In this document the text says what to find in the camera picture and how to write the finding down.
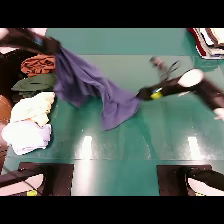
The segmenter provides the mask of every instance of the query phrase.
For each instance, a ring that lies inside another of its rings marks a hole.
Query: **pile of clothes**
[[[47,114],[55,98],[55,59],[46,55],[28,58],[21,71],[27,78],[18,81],[12,90],[19,92],[22,99],[12,108],[10,123],[2,130],[3,139],[17,155],[45,149],[51,139]]]
[[[224,59],[224,28],[188,28],[204,59]]]

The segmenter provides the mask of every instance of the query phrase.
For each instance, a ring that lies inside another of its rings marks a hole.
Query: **stack of folded clothes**
[[[224,59],[224,28],[188,28],[204,59]]]

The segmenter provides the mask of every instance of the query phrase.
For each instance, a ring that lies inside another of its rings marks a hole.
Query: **brown cloth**
[[[23,61],[21,71],[28,77],[55,72],[55,58],[54,56],[38,54]]]

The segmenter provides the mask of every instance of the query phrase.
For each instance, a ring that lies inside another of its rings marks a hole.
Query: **green table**
[[[185,29],[50,28],[48,35],[134,93],[159,81],[148,63],[152,55],[168,64],[181,62],[172,77],[197,67],[224,88],[222,62],[202,60]],[[49,147],[24,156],[10,148],[5,166],[13,170],[21,161],[74,163],[72,195],[158,195],[158,164],[209,163],[224,173],[224,123],[214,120],[192,94],[143,103],[134,117],[106,132],[101,110],[99,99],[90,99],[81,109],[57,100]]]

